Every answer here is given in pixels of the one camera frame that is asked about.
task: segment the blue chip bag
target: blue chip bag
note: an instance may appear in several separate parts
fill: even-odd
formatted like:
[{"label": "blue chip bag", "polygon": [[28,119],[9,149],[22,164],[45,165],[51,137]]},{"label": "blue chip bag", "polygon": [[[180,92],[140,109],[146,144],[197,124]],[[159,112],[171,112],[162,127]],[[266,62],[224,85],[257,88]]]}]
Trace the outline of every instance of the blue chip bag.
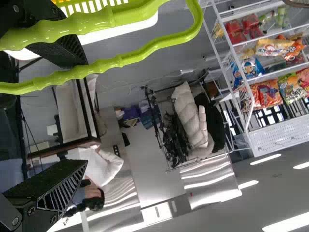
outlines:
[{"label": "blue chip bag", "polygon": [[[257,58],[245,59],[241,64],[241,68],[248,80],[251,78],[255,78],[257,76],[261,76],[265,73],[263,66],[261,65],[261,63]],[[239,68],[235,62],[232,64],[232,72],[235,78],[233,89],[236,89],[243,83],[243,79],[240,74]]]}]

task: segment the pegboard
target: pegboard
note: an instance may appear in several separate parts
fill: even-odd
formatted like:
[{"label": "pegboard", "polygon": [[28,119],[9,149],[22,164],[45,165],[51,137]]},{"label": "pegboard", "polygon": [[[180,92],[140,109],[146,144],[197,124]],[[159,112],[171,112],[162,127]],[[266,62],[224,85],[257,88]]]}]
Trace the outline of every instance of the pegboard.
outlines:
[{"label": "pegboard", "polygon": [[309,114],[249,132],[254,156],[262,156],[309,141]]}]

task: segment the green plastic basket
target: green plastic basket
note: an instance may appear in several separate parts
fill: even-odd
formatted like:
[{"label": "green plastic basket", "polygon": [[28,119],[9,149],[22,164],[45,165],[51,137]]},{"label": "green plastic basket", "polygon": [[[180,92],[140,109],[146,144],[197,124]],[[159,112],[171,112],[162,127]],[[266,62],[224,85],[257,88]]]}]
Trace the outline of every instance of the green plastic basket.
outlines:
[{"label": "green plastic basket", "polygon": [[[53,43],[68,34],[84,35],[97,30],[143,21],[153,16],[159,6],[169,0],[131,0],[128,3],[122,2],[124,0],[108,0],[110,4],[113,1],[114,6],[109,4],[104,6],[104,2],[101,0],[94,2],[81,0],[55,1],[59,8],[64,7],[66,9],[70,15],[68,18],[59,21],[41,20],[34,26],[25,29],[12,28],[0,38],[0,51],[19,51],[36,42]],[[103,6],[101,10],[99,10],[97,2],[100,2],[101,7]],[[57,71],[49,76],[35,77],[21,83],[0,82],[0,93],[20,95],[42,90],[50,85],[62,85],[71,79],[83,79],[92,73],[104,73],[111,68],[139,62],[158,49],[185,43],[198,34],[203,23],[203,12],[197,0],[186,0],[186,3],[194,18],[194,23],[185,31],[153,39],[138,50],[117,55],[110,59],[99,59],[89,65],[77,65],[68,71]]]}]

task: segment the snack rack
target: snack rack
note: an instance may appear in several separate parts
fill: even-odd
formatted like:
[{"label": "snack rack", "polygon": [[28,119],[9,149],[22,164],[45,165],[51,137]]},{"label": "snack rack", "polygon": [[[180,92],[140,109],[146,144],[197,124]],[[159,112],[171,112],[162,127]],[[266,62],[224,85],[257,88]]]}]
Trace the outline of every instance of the snack rack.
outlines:
[{"label": "snack rack", "polygon": [[[212,5],[214,13],[216,14],[216,20],[215,22],[211,22],[211,20],[208,20],[207,16],[204,15],[203,26],[208,34],[210,43],[219,61],[222,75],[224,76],[224,79],[227,83],[227,88],[223,89],[225,92],[224,94],[222,93],[222,89],[218,88],[220,92],[219,98],[221,98],[221,101],[228,99],[233,101],[233,104],[239,115],[240,122],[244,128],[244,134],[247,136],[253,155],[258,157],[296,145],[298,143],[309,141],[309,131],[305,131],[309,130],[309,126],[307,126],[309,119],[308,115],[294,117],[284,122],[279,122],[270,126],[259,128],[255,131],[249,130],[254,108],[254,96],[250,89],[250,85],[266,80],[271,80],[309,66],[306,55],[308,54],[306,50],[309,49],[309,46],[307,49],[302,51],[305,57],[304,63],[284,68],[272,73],[267,73],[249,80],[247,80],[243,70],[240,68],[239,71],[243,79],[243,84],[234,91],[230,84],[231,81],[234,80],[231,68],[232,64],[235,63],[238,67],[241,67],[241,56],[243,55],[243,52],[249,48],[254,48],[256,42],[261,38],[276,38],[279,34],[291,36],[302,32],[303,36],[305,37],[305,39],[303,39],[303,44],[309,45],[309,39],[306,38],[306,36],[309,35],[309,20],[297,17],[302,11],[307,11],[309,14],[309,10],[304,8],[288,7],[281,0],[263,0],[253,4],[244,5],[236,9],[219,12],[216,5],[217,3],[214,0],[210,0],[209,2]],[[287,10],[287,17],[285,18],[286,26],[284,28],[270,29],[267,31],[265,36],[232,44],[225,28],[226,22],[233,19],[241,19],[244,16],[250,14],[261,16],[281,6],[286,6]],[[221,37],[216,35],[220,28],[224,33],[224,36]],[[218,48],[223,46],[223,43],[228,44],[229,51],[224,58],[221,58],[218,53]],[[263,59],[263,62],[271,63],[275,61],[276,57],[265,57]],[[247,113],[242,111],[245,102]]]}]

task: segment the purple item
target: purple item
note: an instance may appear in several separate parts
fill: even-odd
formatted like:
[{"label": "purple item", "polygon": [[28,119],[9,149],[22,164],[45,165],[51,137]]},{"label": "purple item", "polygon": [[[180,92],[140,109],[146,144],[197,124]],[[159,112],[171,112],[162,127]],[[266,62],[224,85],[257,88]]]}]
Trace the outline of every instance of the purple item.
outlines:
[{"label": "purple item", "polygon": [[138,105],[133,105],[131,108],[124,109],[123,111],[125,112],[123,116],[124,121],[140,117],[140,109]]}]

